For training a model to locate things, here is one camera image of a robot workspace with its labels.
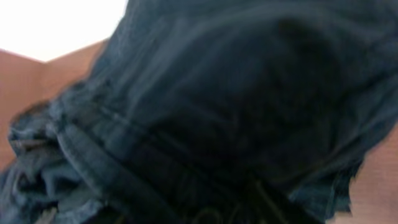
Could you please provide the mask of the navy blue shorts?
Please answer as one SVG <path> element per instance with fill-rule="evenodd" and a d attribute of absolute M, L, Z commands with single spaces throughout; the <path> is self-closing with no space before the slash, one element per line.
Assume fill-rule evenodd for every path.
<path fill-rule="evenodd" d="M 2 223 L 325 223 L 397 123 L 394 0 L 129 1 L 16 116 Z"/>

